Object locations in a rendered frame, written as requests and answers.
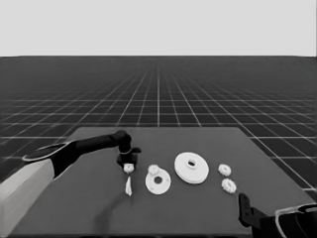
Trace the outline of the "white round carrier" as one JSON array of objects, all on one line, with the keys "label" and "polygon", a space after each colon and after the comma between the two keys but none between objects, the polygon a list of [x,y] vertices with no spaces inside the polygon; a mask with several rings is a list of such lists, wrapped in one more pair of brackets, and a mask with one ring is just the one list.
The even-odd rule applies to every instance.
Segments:
[{"label": "white round carrier", "polygon": [[[161,178],[160,183],[156,183],[155,179]],[[169,173],[164,169],[159,169],[156,175],[147,174],[146,176],[146,187],[149,192],[156,195],[166,193],[171,186],[171,178]]]}]

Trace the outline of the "large thick white disc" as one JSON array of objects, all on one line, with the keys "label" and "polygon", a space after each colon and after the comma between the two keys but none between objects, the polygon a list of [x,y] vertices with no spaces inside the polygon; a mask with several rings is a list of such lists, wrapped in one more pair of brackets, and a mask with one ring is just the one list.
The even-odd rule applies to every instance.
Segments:
[{"label": "large thick white disc", "polygon": [[209,175],[209,166],[205,159],[193,152],[182,152],[174,160],[176,174],[185,182],[200,184]]}]

